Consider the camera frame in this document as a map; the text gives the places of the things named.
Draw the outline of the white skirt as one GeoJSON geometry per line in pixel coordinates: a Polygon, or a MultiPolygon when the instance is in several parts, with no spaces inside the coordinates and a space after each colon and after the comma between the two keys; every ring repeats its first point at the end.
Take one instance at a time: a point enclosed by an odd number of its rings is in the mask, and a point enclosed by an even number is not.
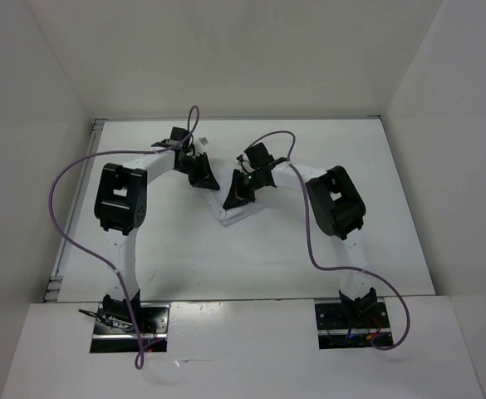
{"type": "Polygon", "coordinates": [[[223,227],[229,227],[236,224],[264,209],[260,204],[251,202],[232,209],[225,209],[223,203],[228,198],[228,188],[223,187],[221,190],[207,190],[205,199],[211,209],[214,218],[223,227]]]}

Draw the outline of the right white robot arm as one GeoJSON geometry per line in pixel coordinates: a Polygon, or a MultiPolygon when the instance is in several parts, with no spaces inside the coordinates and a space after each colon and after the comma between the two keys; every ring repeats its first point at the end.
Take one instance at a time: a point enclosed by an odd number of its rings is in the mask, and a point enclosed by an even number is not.
{"type": "Polygon", "coordinates": [[[221,220],[235,222],[253,213],[257,191],[268,187],[302,193],[306,221],[315,221],[331,239],[339,262],[333,269],[346,274],[339,288],[342,320],[351,327],[362,325],[377,297],[362,275],[366,258],[361,229],[366,206],[345,168],[297,166],[287,157],[274,158],[263,143],[252,145],[238,157],[238,165],[228,177],[227,190],[220,196],[221,220]]]}

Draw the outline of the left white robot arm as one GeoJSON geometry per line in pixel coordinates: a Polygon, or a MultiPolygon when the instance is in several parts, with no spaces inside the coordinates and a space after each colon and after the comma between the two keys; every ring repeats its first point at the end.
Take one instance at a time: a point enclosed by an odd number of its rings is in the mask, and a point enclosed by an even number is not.
{"type": "Polygon", "coordinates": [[[112,318],[123,332],[133,332],[142,322],[135,246],[147,215],[147,187],[172,170],[186,175],[194,188],[220,190],[209,158],[189,128],[174,127],[150,153],[124,164],[108,163],[101,172],[94,214],[105,231],[107,258],[119,284],[106,292],[97,317],[112,318]]]}

